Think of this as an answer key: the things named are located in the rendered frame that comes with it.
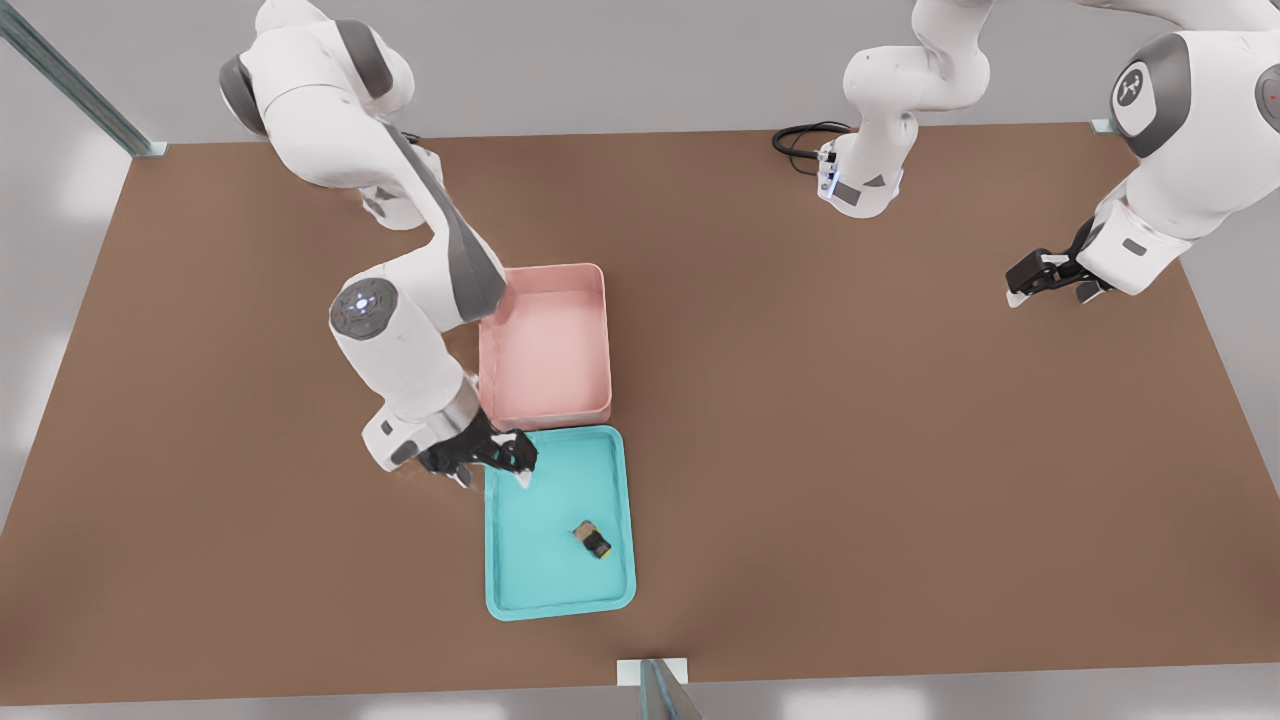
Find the blue-green tray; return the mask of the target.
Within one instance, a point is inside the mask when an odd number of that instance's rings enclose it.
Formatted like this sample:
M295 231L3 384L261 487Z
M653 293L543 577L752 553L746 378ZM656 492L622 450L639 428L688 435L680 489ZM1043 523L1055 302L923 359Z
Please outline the blue-green tray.
M500 621L607 612L637 588L625 443L612 427L535 430L529 487L485 475L485 596ZM594 559L573 537L593 521L612 551Z

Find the pink plastic box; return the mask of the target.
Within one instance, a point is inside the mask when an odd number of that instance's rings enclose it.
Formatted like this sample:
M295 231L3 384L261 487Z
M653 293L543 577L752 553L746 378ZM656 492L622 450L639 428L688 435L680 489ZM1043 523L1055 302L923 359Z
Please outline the pink plastic box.
M611 343L602 269L506 269L506 293L479 325L481 404L500 429L590 427L611 419Z

